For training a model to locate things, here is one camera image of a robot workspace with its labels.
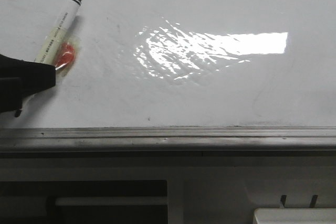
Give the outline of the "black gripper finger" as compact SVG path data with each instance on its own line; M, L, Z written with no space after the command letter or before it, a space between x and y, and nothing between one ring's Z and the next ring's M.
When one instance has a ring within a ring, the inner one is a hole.
M1 112L18 111L23 100L56 85L52 65L1 55Z

